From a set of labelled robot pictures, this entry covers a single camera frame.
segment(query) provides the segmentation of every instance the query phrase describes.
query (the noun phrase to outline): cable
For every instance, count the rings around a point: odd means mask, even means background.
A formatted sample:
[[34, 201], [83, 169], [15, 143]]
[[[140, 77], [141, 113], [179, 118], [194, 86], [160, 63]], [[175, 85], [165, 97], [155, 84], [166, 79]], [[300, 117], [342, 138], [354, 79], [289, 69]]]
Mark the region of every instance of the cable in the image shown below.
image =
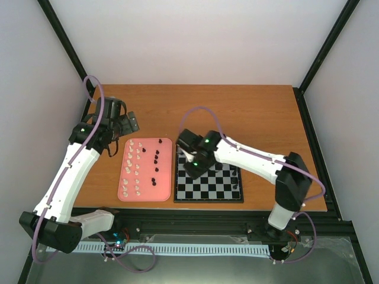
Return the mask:
[[123, 229], [122, 232], [125, 234], [126, 236], [126, 243], [128, 243], [130, 241], [130, 237], [129, 237], [129, 231], [127, 228]]
[[286, 233], [287, 233], [288, 235], [292, 236], [292, 238], [294, 239], [294, 241], [295, 241], [295, 246], [294, 246], [293, 248], [295, 249], [296, 246], [297, 246], [297, 243], [298, 243], [298, 240], [297, 240], [296, 235], [295, 235], [294, 233], [292, 233], [291, 231], [286, 231]]
[[[89, 78], [92, 78], [92, 79], [95, 79], [97, 81], [97, 84], [99, 86], [99, 89], [100, 89], [100, 96], [101, 96], [101, 105], [100, 105], [100, 112], [99, 112], [99, 117], [102, 117], [102, 114], [104, 112], [104, 101], [105, 101], [105, 96], [104, 96], [104, 88], [102, 87], [100, 81], [95, 77], [95, 76], [92, 76], [92, 75], [88, 75], [86, 76], [86, 78], [84, 78], [83, 80], [83, 85], [84, 87], [86, 86], [86, 82]], [[100, 125], [100, 121], [101, 120], [97, 120], [96, 123], [95, 123], [95, 126], [93, 127], [92, 131], [89, 133], [87, 139], [83, 142], [83, 144], [80, 146], [80, 148], [78, 149], [78, 151], [76, 151], [76, 153], [72, 156], [72, 158], [69, 160], [68, 162], [68, 166], [71, 166], [72, 163], [74, 162], [74, 160], [77, 158], [77, 156], [81, 153], [81, 151], [86, 147], [86, 145], [88, 144], [88, 142], [90, 141], [90, 139], [92, 138], [92, 136], [94, 136], [97, 128], [99, 127]], [[55, 192], [57, 191], [58, 189], [58, 186], [59, 184], [61, 183], [63, 177], [65, 176], [66, 172], [68, 171], [69, 167], [65, 167], [62, 172], [60, 173], [59, 177], [57, 178], [57, 181], [56, 183], [54, 184], [53, 186], [53, 189], [52, 189], [52, 192], [50, 193], [49, 195], [49, 198], [47, 199], [47, 202], [46, 202], [46, 207], [45, 209], [43, 209], [42, 211], [42, 214], [40, 215], [40, 218], [38, 219], [38, 222], [37, 222], [37, 225], [36, 225], [36, 229], [34, 230], [34, 234], [33, 234], [33, 242], [32, 242], [32, 245], [31, 245], [31, 254], [32, 254], [32, 257], [33, 257], [33, 260], [34, 262], [38, 263], [38, 264], [43, 264], [43, 263], [46, 263], [48, 262], [49, 260], [51, 260], [57, 253], [58, 253], [58, 250], [56, 250], [47, 260], [45, 261], [41, 261], [37, 258], [37, 241], [38, 241], [38, 233], [40, 231], [40, 228], [41, 228], [41, 225], [42, 225], [42, 221], [44, 220], [44, 217], [46, 216], [46, 213], [47, 213], [47, 209], [50, 207], [50, 203], [52, 202], [53, 200], [53, 197], [55, 195]]]
[[301, 214], [305, 215], [308, 218], [309, 223], [312, 226], [312, 229], [313, 229], [313, 244], [312, 244], [312, 247], [310, 248], [310, 250], [305, 255], [303, 255], [303, 256], [299, 257], [298, 259], [295, 259], [295, 260], [285, 261], [284, 263], [287, 263], [287, 264], [296, 263], [296, 262], [299, 262], [300, 260], [305, 259], [306, 257], [309, 257], [309, 255], [316, 248], [316, 244], [317, 244], [316, 227], [314, 226], [314, 223], [313, 223], [312, 219], [310, 218], [310, 216], [308, 215], [307, 212], [304, 212], [304, 211], [298, 212], [298, 213], [295, 214], [295, 217], [297, 217], [297, 216], [299, 216]]
[[[119, 265], [121, 265], [123, 268], [125, 268], [126, 270], [130, 271], [130, 272], [134, 272], [134, 273], [143, 273], [143, 272], [147, 272], [149, 271], [151, 268], [154, 267], [155, 263], [156, 263], [156, 256], [155, 256], [155, 253], [154, 251], [152, 250], [151, 247], [148, 247], [148, 246], [137, 246], [137, 247], [133, 247], [131, 248], [130, 250], [126, 251], [125, 253], [119, 255], [119, 256], [116, 256], [114, 254], [114, 252], [112, 251], [112, 248], [110, 247], [110, 245], [107, 243], [106, 239], [101, 235], [101, 234], [96, 234], [105, 244], [105, 246], [107, 247], [107, 250], [106, 251], [109, 251], [110, 254], [113, 256], [114, 260], [117, 261], [119, 263]], [[153, 263], [146, 269], [143, 269], [143, 270], [137, 270], [137, 269], [133, 269], [133, 268], [130, 268], [126, 265], [124, 265], [121, 261], [120, 261], [120, 258], [122, 257], [125, 257], [127, 256], [128, 254], [130, 254], [132, 251], [135, 251], [135, 250], [138, 250], [138, 249], [146, 249], [148, 251], [150, 251], [152, 253], [152, 256], [153, 256]]]
[[[237, 145], [235, 145], [235, 144], [233, 144], [232, 142], [230, 142], [230, 141], [226, 138], [226, 136], [224, 135], [224, 132], [223, 132], [222, 129], [221, 129], [221, 124], [220, 124], [219, 119], [217, 118], [216, 114], [215, 114], [212, 110], [210, 110], [209, 108], [207, 108], [206, 106], [197, 106], [197, 107], [195, 107], [195, 108], [191, 108], [189, 111], [187, 111], [187, 112], [184, 114], [184, 116], [183, 116], [183, 118], [182, 118], [182, 121], [180, 122], [180, 125], [179, 125], [179, 133], [182, 132], [183, 125], [184, 125], [184, 122], [185, 122], [187, 116], [189, 116], [189, 114], [191, 114], [192, 112], [194, 112], [194, 111], [196, 111], [196, 110], [198, 110], [198, 109], [204, 109], [204, 110], [206, 110], [207, 112], [209, 112], [209, 113], [212, 115], [214, 121], [216, 122], [216, 125], [217, 125], [217, 128], [218, 128], [218, 130], [219, 130], [219, 133], [220, 133], [221, 138], [222, 138], [222, 139], [223, 139], [228, 145], [230, 145], [230, 146], [232, 146], [233, 148], [237, 149]], [[305, 202], [308, 202], [308, 201], [311, 201], [311, 200], [313, 200], [313, 199], [317, 199], [317, 198], [319, 198], [319, 197], [322, 197], [322, 196], [325, 194], [325, 186], [322, 184], [322, 182], [321, 182], [317, 177], [311, 175], [310, 173], [306, 172], [305, 170], [299, 169], [298, 167], [295, 167], [295, 166], [293, 166], [293, 165], [291, 165], [291, 164], [288, 164], [288, 163], [285, 163], [285, 162], [282, 162], [282, 161], [279, 161], [279, 160], [274, 160], [274, 161], [272, 161], [272, 159], [269, 158], [269, 157], [263, 156], [263, 155], [258, 154], [258, 153], [254, 153], [254, 152], [249, 151], [249, 150], [244, 149], [244, 148], [239, 148], [238, 150], [239, 150], [239, 151], [242, 151], [242, 152], [245, 152], [245, 153], [247, 153], [247, 154], [250, 154], [250, 155], [256, 156], [256, 157], [258, 157], [258, 158], [261, 158], [261, 159], [264, 159], [264, 160], [267, 160], [267, 161], [270, 161], [270, 162], [274, 162], [274, 163], [280, 164], [280, 165], [282, 165], [282, 166], [284, 166], [284, 167], [287, 167], [287, 168], [289, 168], [289, 169], [291, 169], [291, 170], [295, 170], [296, 172], [299, 172], [299, 173], [301, 173], [301, 174], [307, 176], [308, 178], [313, 179], [316, 183], [318, 183], [318, 184], [320, 185], [320, 187], [321, 187], [321, 190], [322, 190], [321, 193], [319, 193], [319, 194], [317, 194], [317, 195], [315, 195], [315, 196], [311, 196], [311, 197], [308, 197], [308, 198], [304, 199], [304, 201], [303, 201], [304, 203], [305, 203]]]
[[88, 89], [87, 89], [87, 85], [86, 85], [86, 83], [87, 83], [89, 77], [94, 78], [94, 79], [98, 82], [98, 84], [99, 84], [99, 80], [96, 79], [96, 78], [93, 77], [93, 76], [87, 76], [87, 77], [84, 78], [84, 80], [83, 80], [83, 87], [84, 87], [84, 90], [85, 90], [85, 95], [87, 96], [87, 98], [89, 99], [89, 101], [90, 101], [92, 104], [96, 104], [96, 100], [95, 100], [93, 97], [91, 97], [91, 95], [89, 94]]

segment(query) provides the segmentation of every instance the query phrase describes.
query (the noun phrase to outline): chessboard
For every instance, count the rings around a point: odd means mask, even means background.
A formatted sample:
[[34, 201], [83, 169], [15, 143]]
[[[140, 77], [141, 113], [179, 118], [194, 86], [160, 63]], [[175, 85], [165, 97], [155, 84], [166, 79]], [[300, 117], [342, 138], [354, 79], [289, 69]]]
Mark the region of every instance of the chessboard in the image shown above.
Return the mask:
[[176, 154], [174, 202], [243, 202], [241, 169], [216, 163], [193, 180], [185, 171], [184, 154]]

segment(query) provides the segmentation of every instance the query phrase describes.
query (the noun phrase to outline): black square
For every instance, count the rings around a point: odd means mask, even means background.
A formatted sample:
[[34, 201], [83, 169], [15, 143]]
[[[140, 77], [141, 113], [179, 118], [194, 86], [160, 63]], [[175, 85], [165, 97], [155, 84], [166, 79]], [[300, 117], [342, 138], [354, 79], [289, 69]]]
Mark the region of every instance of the black square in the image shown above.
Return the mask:
[[208, 191], [216, 191], [216, 185], [208, 185]]
[[209, 170], [209, 171], [208, 171], [208, 176], [209, 176], [210, 178], [213, 178], [213, 177], [216, 176], [216, 172], [213, 171], [213, 170]]
[[223, 169], [223, 164], [221, 164], [221, 163], [216, 163], [216, 164], [214, 165], [214, 168], [215, 168], [215, 170], [222, 170], [222, 169]]
[[224, 192], [223, 191], [217, 191], [216, 197], [217, 197], [217, 199], [224, 199], [225, 198]]
[[232, 191], [232, 185], [224, 185], [224, 191]]
[[178, 191], [185, 191], [185, 185], [178, 185]]
[[207, 191], [202, 191], [200, 194], [201, 199], [209, 199], [209, 193]]
[[216, 184], [217, 185], [222, 185], [224, 183], [224, 179], [222, 177], [217, 177], [216, 178]]
[[192, 199], [194, 197], [194, 193], [192, 191], [186, 191], [185, 192], [185, 198], [186, 199]]
[[232, 191], [232, 198], [233, 199], [239, 199], [240, 198], [239, 191]]
[[223, 176], [224, 177], [229, 177], [230, 176], [230, 171], [229, 170], [223, 170]]

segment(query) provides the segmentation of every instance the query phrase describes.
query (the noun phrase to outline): pink tray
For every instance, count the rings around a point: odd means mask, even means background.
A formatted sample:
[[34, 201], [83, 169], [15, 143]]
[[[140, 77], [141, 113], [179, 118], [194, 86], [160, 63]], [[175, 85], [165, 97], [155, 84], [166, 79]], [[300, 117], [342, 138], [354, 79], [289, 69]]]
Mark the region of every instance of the pink tray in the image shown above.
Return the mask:
[[129, 139], [125, 144], [118, 184], [119, 200], [133, 202], [167, 200], [171, 194], [171, 166], [172, 142], [170, 139]]

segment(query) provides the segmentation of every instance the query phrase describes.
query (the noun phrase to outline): robotic arm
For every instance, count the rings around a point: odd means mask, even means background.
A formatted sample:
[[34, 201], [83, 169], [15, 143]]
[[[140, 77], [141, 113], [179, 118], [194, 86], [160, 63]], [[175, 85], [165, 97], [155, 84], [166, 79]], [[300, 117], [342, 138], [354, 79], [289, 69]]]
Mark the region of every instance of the robotic arm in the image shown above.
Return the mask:
[[[100, 101], [97, 103], [95, 113], [88, 115], [73, 129], [65, 159], [43, 199], [33, 212], [23, 212], [19, 219], [21, 226], [33, 238], [37, 223], [46, 210], [38, 232], [38, 242], [65, 253], [73, 251], [83, 238], [101, 231], [120, 229], [120, 224], [116, 220], [118, 212], [109, 208], [100, 208], [90, 214], [71, 217], [79, 190], [100, 154], [106, 149], [108, 155], [112, 157], [118, 151], [119, 137], [139, 130], [134, 113], [126, 114], [126, 105], [123, 101], [105, 98], [102, 117], [99, 117], [99, 106]], [[69, 164], [69, 160], [89, 137], [98, 120], [100, 124], [95, 134], [73, 163]], [[216, 131], [209, 131], [205, 137], [202, 137], [186, 129], [179, 135], [176, 144], [187, 157], [188, 161], [184, 167], [193, 179], [199, 178], [215, 162], [220, 162], [255, 173], [274, 184], [275, 206], [265, 230], [270, 238], [276, 239], [293, 214], [300, 210], [311, 180], [273, 161], [286, 162], [307, 171], [303, 160], [295, 153], [285, 157], [241, 145], [230, 137], [226, 137], [226, 140]], [[111, 154], [109, 147], [112, 142], [116, 143], [114, 154]], [[240, 151], [241, 148], [264, 156], [268, 160]], [[65, 170], [66, 174], [62, 178], [61, 173]], [[57, 182], [59, 185], [50, 201], [50, 194]]]
[[[118, 139], [121, 136], [139, 130], [134, 113], [126, 113], [126, 105], [123, 101], [115, 98], [105, 98], [104, 102], [102, 117], [99, 117], [99, 99], [95, 113], [85, 117], [73, 129], [69, 138], [70, 144], [68, 145], [66, 156], [52, 185], [34, 211], [23, 212], [19, 219], [21, 226], [33, 238], [38, 219], [41, 218], [42, 212], [47, 209], [44, 220], [41, 223], [38, 242], [65, 253], [70, 253], [74, 250], [83, 238], [101, 231], [108, 231], [112, 226], [117, 225], [114, 220], [117, 211], [108, 208], [78, 217], [71, 217], [72, 207], [79, 190], [89, 170], [98, 160], [103, 150], [107, 149], [108, 155], [112, 157], [118, 151]], [[89, 124], [87, 121], [90, 118], [92, 118], [92, 122]], [[69, 165], [69, 160], [89, 136], [98, 120], [100, 120], [100, 124], [95, 134], [73, 163]], [[112, 142], [116, 143], [114, 154], [111, 154], [109, 147]], [[47, 206], [53, 187], [57, 184], [64, 170], [67, 170], [67, 172], [60, 180], [53, 200]]]
[[[216, 131], [209, 131], [205, 137], [202, 137], [185, 129], [176, 141], [187, 158], [184, 164], [185, 170], [193, 179], [197, 179], [215, 162], [227, 163], [255, 173], [275, 185], [275, 205], [265, 228], [271, 238], [276, 238], [277, 234], [287, 226], [293, 214], [300, 210], [311, 180], [281, 164], [274, 163], [274, 160], [289, 163], [308, 172], [306, 165], [296, 153], [291, 152], [285, 157], [242, 145], [230, 137], [226, 139], [229, 143]], [[268, 160], [240, 151], [241, 148], [267, 157]]]

